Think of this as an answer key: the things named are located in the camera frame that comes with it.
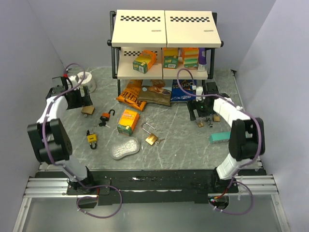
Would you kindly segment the small brass padlock with keychain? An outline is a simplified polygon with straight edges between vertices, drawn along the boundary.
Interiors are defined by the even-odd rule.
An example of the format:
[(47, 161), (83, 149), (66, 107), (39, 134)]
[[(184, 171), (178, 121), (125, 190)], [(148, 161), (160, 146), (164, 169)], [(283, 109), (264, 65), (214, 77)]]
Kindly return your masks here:
[(204, 122), (202, 118), (197, 118), (196, 122), (199, 128), (204, 127)]

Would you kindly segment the small brass padlock front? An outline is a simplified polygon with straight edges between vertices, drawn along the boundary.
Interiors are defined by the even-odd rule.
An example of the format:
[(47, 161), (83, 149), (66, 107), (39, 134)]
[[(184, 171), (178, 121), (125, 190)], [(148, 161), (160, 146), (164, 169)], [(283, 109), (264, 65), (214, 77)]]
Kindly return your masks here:
[(214, 122), (220, 122), (220, 117), (218, 115), (213, 115)]

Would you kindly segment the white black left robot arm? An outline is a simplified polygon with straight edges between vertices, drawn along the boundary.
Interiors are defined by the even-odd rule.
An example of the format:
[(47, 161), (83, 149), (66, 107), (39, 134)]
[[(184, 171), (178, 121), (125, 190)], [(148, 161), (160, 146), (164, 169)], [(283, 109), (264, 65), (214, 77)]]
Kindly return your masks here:
[(36, 123), (28, 125), (27, 132), (38, 162), (57, 167), (67, 175), (74, 189), (90, 194), (96, 187), (93, 175), (72, 155), (72, 143), (60, 120), (66, 110), (92, 105), (88, 88), (78, 81), (54, 77), (45, 110)]

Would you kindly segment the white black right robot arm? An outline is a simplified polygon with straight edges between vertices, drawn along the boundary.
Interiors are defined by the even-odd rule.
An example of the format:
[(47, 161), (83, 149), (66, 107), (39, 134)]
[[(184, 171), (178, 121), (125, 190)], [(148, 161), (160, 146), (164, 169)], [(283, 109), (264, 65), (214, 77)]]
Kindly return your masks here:
[(210, 99), (212, 109), (231, 127), (228, 143), (229, 153), (225, 160), (216, 167), (217, 177), (211, 180), (215, 192), (223, 192), (227, 188), (227, 180), (233, 178), (240, 169), (251, 165), (258, 156), (265, 152), (263, 120), (245, 112), (226, 94), (199, 94), (185, 92), (192, 97)]

